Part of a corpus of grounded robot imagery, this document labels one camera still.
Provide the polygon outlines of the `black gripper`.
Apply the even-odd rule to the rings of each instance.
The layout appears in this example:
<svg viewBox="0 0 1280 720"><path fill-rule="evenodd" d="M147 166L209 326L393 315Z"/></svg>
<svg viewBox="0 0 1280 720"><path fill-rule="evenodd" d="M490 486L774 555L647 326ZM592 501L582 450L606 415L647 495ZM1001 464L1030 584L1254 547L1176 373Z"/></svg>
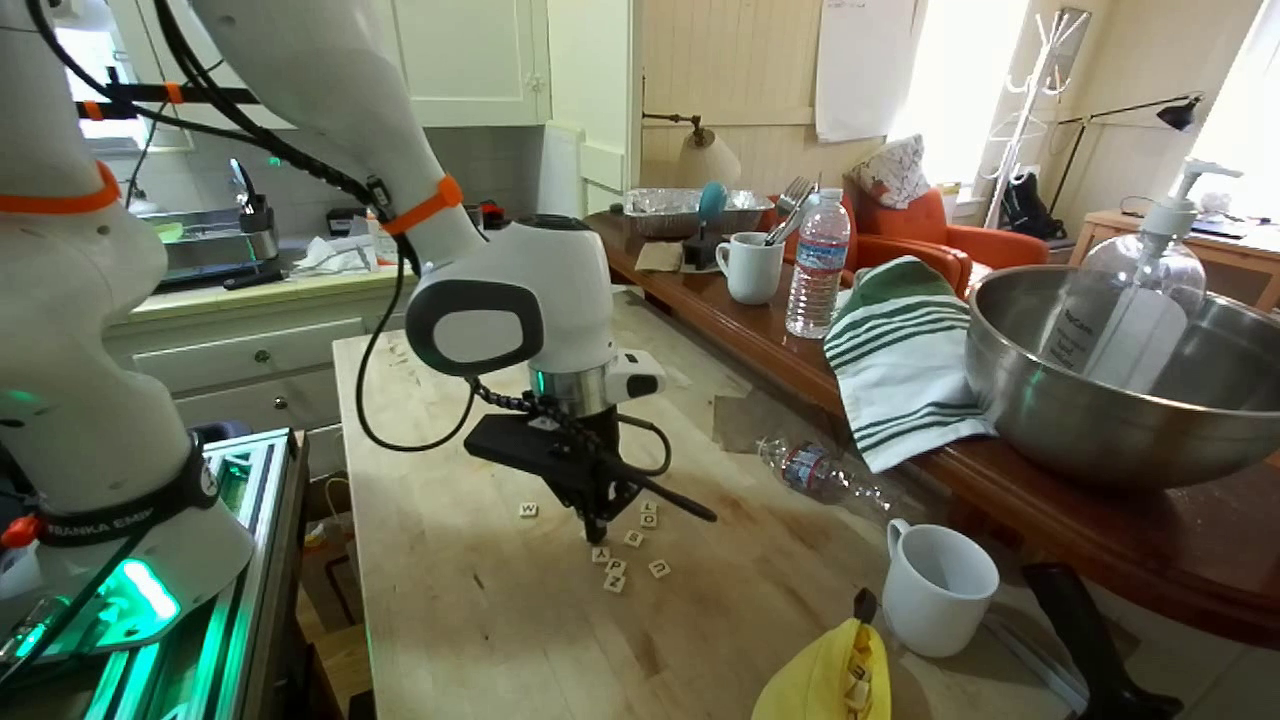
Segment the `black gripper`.
<svg viewBox="0 0 1280 720"><path fill-rule="evenodd" d="M641 495L620 467L620 426L610 413L570 426L544 415L485 415L462 435L462 448L478 461L538 474L564 507L588 521L588 543L604 543L606 521Z"/></svg>

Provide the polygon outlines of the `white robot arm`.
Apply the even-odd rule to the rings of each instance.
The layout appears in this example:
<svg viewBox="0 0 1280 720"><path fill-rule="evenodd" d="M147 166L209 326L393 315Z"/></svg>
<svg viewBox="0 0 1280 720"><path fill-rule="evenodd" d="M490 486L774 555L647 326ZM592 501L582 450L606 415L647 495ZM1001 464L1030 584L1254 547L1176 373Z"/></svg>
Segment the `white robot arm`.
<svg viewBox="0 0 1280 720"><path fill-rule="evenodd" d="M524 363L544 378L606 377L606 257L588 228L478 233L438 166L393 61L352 0L190 0L248 92L312 138L309 171L354 192L422 272L411 351L458 378ZM161 280L161 239L86 151L38 0L3 0L0 33L0 388L3 448L61 543L133 524L235 547L227 510L163 493L195 470L161 378L128 373L102 326Z"/></svg>

